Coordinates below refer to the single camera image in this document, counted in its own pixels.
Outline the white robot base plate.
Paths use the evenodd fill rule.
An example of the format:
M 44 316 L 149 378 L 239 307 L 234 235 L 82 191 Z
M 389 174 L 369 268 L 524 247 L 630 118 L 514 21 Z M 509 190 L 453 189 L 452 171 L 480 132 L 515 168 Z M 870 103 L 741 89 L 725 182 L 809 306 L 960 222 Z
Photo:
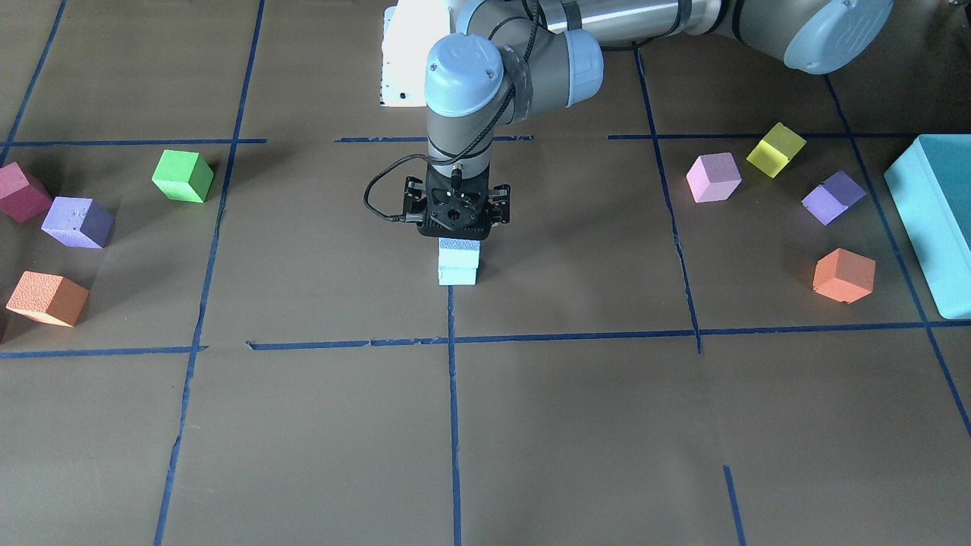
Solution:
M 379 104 L 426 107 L 426 60 L 430 49 L 454 31 L 462 1 L 398 1 L 385 9 Z

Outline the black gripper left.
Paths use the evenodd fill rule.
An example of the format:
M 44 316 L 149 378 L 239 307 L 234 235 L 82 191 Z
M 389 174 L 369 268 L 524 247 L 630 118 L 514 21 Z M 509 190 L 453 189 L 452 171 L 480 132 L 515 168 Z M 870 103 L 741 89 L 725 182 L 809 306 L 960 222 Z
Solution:
M 403 211 L 405 222 L 417 224 L 424 237 L 485 240 L 492 225 L 507 224 L 511 218 L 510 184 L 490 190 L 486 168 L 479 175 L 464 177 L 455 187 L 451 176 L 426 169 L 426 179 L 405 179 Z

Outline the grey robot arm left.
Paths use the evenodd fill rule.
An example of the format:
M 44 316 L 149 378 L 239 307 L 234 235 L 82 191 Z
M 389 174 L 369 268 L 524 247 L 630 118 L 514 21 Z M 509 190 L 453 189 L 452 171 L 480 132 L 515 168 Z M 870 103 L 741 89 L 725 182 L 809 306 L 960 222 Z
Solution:
M 495 128 L 596 95 L 604 52 L 687 33 L 718 34 L 808 74 L 850 63 L 887 23 L 891 1 L 468 1 L 423 68 L 426 176 L 407 177 L 402 212 L 426 237 L 482 241 L 509 221 L 490 187 Z

